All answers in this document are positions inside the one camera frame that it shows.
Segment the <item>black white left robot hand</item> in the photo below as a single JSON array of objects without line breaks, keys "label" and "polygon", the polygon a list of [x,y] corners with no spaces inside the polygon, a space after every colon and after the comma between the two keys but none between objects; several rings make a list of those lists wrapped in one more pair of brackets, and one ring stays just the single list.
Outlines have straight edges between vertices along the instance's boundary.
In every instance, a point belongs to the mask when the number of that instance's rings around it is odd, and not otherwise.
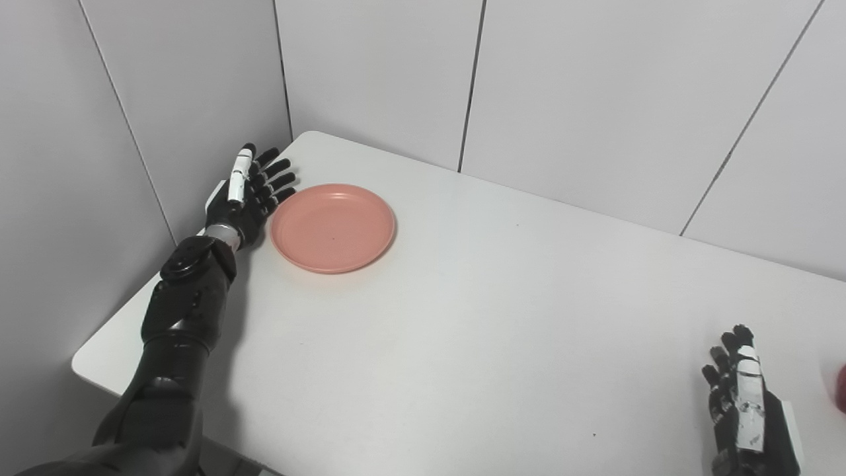
[{"label": "black white left robot hand", "polygon": [[252,246],[266,220],[293,196],[296,180],[291,161],[277,147],[258,155],[254,144],[245,144],[229,178],[218,184],[206,202],[203,235],[223,241],[235,252]]}]

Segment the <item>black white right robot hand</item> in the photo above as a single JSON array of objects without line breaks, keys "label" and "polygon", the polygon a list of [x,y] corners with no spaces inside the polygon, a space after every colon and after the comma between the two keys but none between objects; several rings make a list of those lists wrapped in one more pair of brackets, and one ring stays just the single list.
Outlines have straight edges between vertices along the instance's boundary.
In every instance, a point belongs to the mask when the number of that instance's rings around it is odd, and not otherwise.
[{"label": "black white right robot hand", "polygon": [[803,450],[794,410],[765,382],[752,331],[743,323],[721,335],[701,373],[716,455],[713,475],[800,475]]}]

